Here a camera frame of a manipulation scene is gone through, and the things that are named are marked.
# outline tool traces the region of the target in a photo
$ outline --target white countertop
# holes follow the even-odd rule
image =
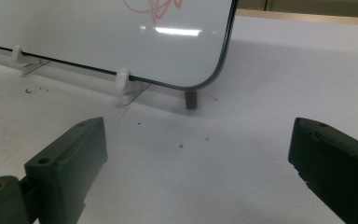
[[[287,154],[296,117],[358,139],[358,26],[237,17],[196,111],[154,85],[121,105],[112,80],[58,63],[22,76],[0,51],[0,175],[102,116],[109,160],[79,224],[343,223]]]

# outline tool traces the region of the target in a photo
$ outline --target dark green clamp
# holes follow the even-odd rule
[[[345,223],[358,224],[358,141],[324,123],[296,119],[289,161]]]
[[[78,123],[25,163],[26,177],[0,177],[0,224],[75,224],[107,161],[103,118]]]

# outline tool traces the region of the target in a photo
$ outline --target whiteboard frame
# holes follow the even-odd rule
[[[176,89],[176,90],[181,90],[181,91],[194,91],[194,90],[201,89],[201,88],[207,86],[208,84],[211,84],[219,76],[221,70],[223,69],[225,60],[226,60],[227,50],[228,50],[228,46],[229,46],[229,40],[231,38],[231,31],[232,31],[232,27],[233,27],[233,24],[234,24],[235,12],[237,10],[238,1],[239,0],[232,0],[231,1],[231,7],[230,7],[229,15],[228,15],[227,26],[226,26],[226,33],[225,33],[225,37],[224,37],[224,40],[223,40],[223,46],[222,46],[222,50],[220,52],[220,57],[219,57],[218,63],[216,65],[213,73],[206,80],[204,80],[203,82],[201,82],[198,85],[191,86],[191,87],[174,86],[174,85],[171,85],[171,84],[158,82],[158,81],[154,81],[154,80],[150,80],[150,79],[142,78],[142,77],[135,77],[135,76],[130,76],[130,80],[143,81],[143,82],[146,82],[146,83],[155,84],[155,85],[159,85],[159,86],[162,86],[162,87],[167,87],[167,88],[170,88],[170,89]],[[6,48],[2,48],[2,47],[0,47],[0,49],[6,50],[6,51],[13,51],[13,49],[6,49]],[[83,65],[83,64],[79,64],[79,63],[71,63],[71,62],[62,61],[62,60],[58,60],[58,59],[54,59],[54,58],[44,57],[44,56],[40,56],[40,55],[33,54],[33,53],[30,53],[30,52],[25,52],[24,51],[22,53],[22,55],[36,57],[36,58],[40,58],[40,59],[43,59],[43,60],[49,60],[49,61],[56,62],[56,63],[69,64],[69,65],[72,65],[72,66],[86,68],[86,69],[89,69],[89,70],[102,72],[102,73],[106,73],[106,74],[110,74],[110,75],[114,75],[114,76],[116,75],[115,71],[108,71],[108,70],[104,70],[104,69],[101,69],[101,68],[91,67],[91,66],[87,66],[87,65]]]

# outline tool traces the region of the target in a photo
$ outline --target whiteboard stand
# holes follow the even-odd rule
[[[130,71],[127,68],[120,68],[116,74],[115,89],[120,94],[123,105],[129,105],[149,86],[149,83],[131,81]]]
[[[185,91],[185,100],[187,110],[197,109],[197,91]]]
[[[14,47],[13,51],[11,52],[11,61],[13,63],[27,63],[21,69],[23,75],[30,74],[34,70],[50,62],[48,60],[22,55],[22,47],[20,46]]]

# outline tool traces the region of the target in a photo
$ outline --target whiteboard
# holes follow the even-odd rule
[[[0,0],[0,48],[197,89],[226,55],[237,0]]]

